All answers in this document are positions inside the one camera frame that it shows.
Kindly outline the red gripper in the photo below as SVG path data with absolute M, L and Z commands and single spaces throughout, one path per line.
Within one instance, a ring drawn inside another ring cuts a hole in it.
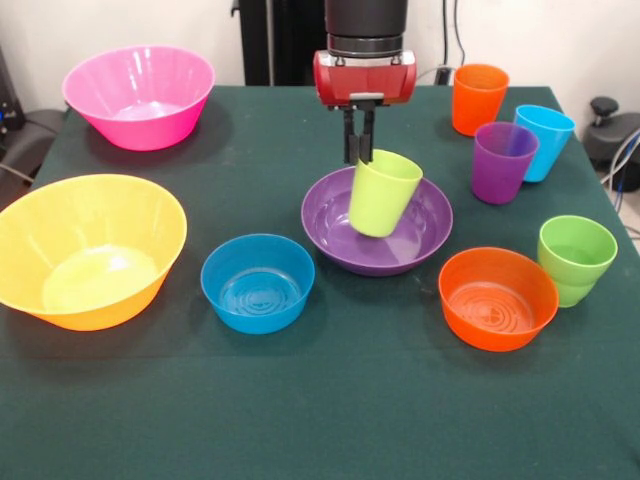
M 348 107 L 356 102 L 373 101 L 378 105 L 407 103 L 417 79 L 414 52 L 403 50 L 399 55 L 380 58 L 350 58 L 331 55 L 328 50 L 316 51 L 313 73 L 317 95 L 327 107 L 345 107 L 344 162 L 355 165 L 360 155 L 363 163 L 372 160 L 375 107 L 366 107 L 360 139 L 355 133 L 354 112 Z

